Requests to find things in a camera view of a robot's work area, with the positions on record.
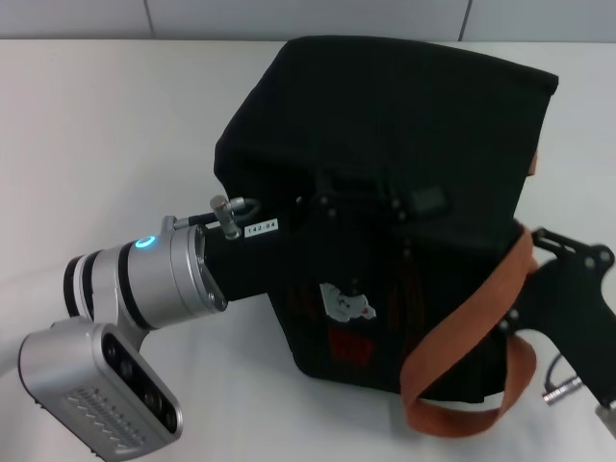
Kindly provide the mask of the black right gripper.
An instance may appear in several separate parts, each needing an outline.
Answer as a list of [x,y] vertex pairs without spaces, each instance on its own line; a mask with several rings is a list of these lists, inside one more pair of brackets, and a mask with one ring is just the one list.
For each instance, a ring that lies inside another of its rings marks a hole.
[[615,401],[615,313],[603,298],[602,283],[614,253],[546,228],[531,237],[554,257],[528,277],[500,330],[548,337],[598,403],[609,405]]

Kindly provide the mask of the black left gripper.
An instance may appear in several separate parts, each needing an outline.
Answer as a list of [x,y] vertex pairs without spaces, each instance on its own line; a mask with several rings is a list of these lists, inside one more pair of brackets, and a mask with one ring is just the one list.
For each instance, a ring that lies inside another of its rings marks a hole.
[[236,301],[303,283],[347,292],[359,280],[370,304],[410,303],[416,290],[409,239],[375,235],[367,263],[367,225],[350,210],[293,193],[242,225],[242,235],[208,230],[205,264],[224,297]]

